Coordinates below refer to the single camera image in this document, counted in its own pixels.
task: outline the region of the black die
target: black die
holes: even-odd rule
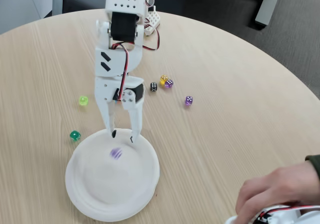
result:
[[[156,90],[157,90],[157,83],[151,83],[150,84],[150,90],[152,91],[152,92],[156,92]]]

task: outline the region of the metal stand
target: metal stand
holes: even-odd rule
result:
[[[277,1],[278,0],[263,0],[255,22],[267,26],[271,20]]]

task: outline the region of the yellow die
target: yellow die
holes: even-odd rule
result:
[[[165,82],[166,82],[168,79],[169,79],[168,76],[162,75],[161,78],[160,78],[160,84],[161,84],[162,86],[164,86],[164,85],[165,85]]]

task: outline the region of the wood grain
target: wood grain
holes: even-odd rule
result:
[[[320,101],[274,59],[218,28],[161,13],[160,50],[132,75],[148,89],[143,130],[160,162],[156,195],[121,224],[223,224],[243,181],[320,153]],[[77,143],[104,128],[94,98],[95,20],[58,15],[0,35],[0,221],[93,224],[71,203],[65,170]],[[155,44],[154,37],[147,39]],[[78,106],[81,95],[87,107]],[[193,105],[184,107],[186,96]],[[116,127],[129,128],[117,105]]]

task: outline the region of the finger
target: finger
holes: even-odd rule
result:
[[[251,180],[246,181],[241,187],[238,195],[238,199],[235,205],[235,211],[239,214],[240,209],[248,201],[250,198],[258,195],[259,193],[263,193],[268,189],[267,185],[267,177],[253,178]]]
[[[246,201],[241,208],[234,224],[248,224],[263,208],[284,202],[280,195],[275,195],[272,189],[268,189]]]

